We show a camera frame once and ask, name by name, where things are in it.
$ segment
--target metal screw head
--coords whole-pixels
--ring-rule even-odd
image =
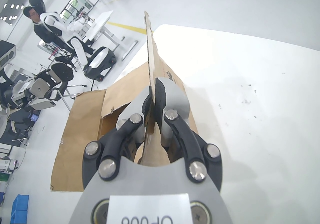
[[[208,174],[206,166],[200,161],[193,161],[189,165],[189,172],[197,181],[204,180]]]
[[[99,148],[99,144],[95,141],[92,141],[88,143],[88,145],[85,147],[85,153],[87,155],[94,155],[95,153],[97,153],[98,148]]]
[[[105,224],[107,222],[109,199],[100,201],[92,210],[91,223]]]
[[[135,114],[132,114],[131,117],[130,117],[130,121],[133,123],[133,124],[137,124],[139,123],[140,121],[142,120],[142,117],[139,113],[135,113]]]
[[[120,129],[122,127],[122,125],[126,122],[126,119],[121,119],[117,122],[117,124],[115,125],[116,129]]]
[[[217,158],[220,156],[219,148],[214,144],[208,144],[207,151],[211,158]]]
[[[210,224],[210,213],[201,202],[193,201],[190,203],[193,224]]]
[[[114,160],[105,159],[99,165],[98,174],[102,179],[108,179],[115,173],[116,167]]]
[[[175,120],[178,117],[178,113],[177,111],[173,110],[173,109],[169,109],[165,112],[165,116],[167,117],[167,119],[169,120]]]

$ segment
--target black cable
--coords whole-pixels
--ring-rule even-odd
[[[93,82],[92,82],[92,86],[91,86],[91,90],[90,91],[92,91],[92,88],[94,87],[94,83],[95,83],[95,81],[93,80]]]
[[[18,167],[16,170],[18,170],[18,169],[21,167],[21,165],[22,165],[22,163],[23,163],[23,160],[24,160],[24,158],[25,158],[25,156],[26,156],[26,152],[27,152],[27,147],[25,147],[25,149],[24,149],[24,156],[23,156],[23,158],[22,158],[22,161],[21,161],[19,167]]]
[[[82,69],[82,65],[79,63],[79,59],[78,59],[78,58],[77,58],[77,63],[78,63],[78,65],[80,66],[80,69],[81,69],[84,77],[85,77],[90,83],[92,83],[91,91],[92,91],[92,88],[94,87],[94,85],[97,87],[97,90],[99,90],[99,87],[95,84],[95,81],[94,81],[94,80],[91,81],[89,78],[86,77],[85,72],[84,72],[83,69]]]

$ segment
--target cardboard box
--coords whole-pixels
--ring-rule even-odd
[[[159,57],[147,13],[145,20],[148,62],[128,73],[108,89],[89,91],[76,97],[53,166],[51,190],[83,191],[82,158],[86,145],[113,129],[120,113],[146,86],[152,87],[156,77],[170,78],[185,92],[181,79]],[[197,133],[191,111],[189,122],[191,129]],[[148,122],[145,142],[137,151],[135,162],[141,156],[140,163],[145,166],[169,163],[167,153],[160,144],[157,124],[154,126],[154,123]]]

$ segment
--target white desk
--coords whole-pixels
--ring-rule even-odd
[[[121,61],[123,61],[126,56],[129,54],[129,52],[133,49],[133,47],[138,43],[138,41],[134,41],[134,43],[131,46],[127,46],[124,44],[122,40],[120,40],[118,37],[116,37],[111,31],[107,29],[105,24],[110,19],[111,14],[113,13],[113,10],[103,12],[99,15],[97,19],[93,22],[90,29],[86,32],[85,36],[90,41],[93,40],[93,38],[101,32],[104,36],[106,36],[110,41],[112,41],[116,46],[112,51],[114,52],[115,49],[117,49],[118,46],[121,46],[125,49],[126,53],[122,56]]]
[[[113,13],[113,10],[103,12],[100,14],[100,16],[94,21],[94,23],[91,25],[90,29],[86,32],[85,36],[92,41],[93,38],[101,31],[102,27],[107,23],[107,21],[110,19],[111,14]]]
[[[199,135],[221,150],[234,224],[318,223],[320,52],[172,25],[154,38],[185,84]],[[147,58],[144,44],[119,78]]]

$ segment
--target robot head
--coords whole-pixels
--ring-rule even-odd
[[[46,12],[46,6],[43,0],[29,0],[29,4],[39,15]]]

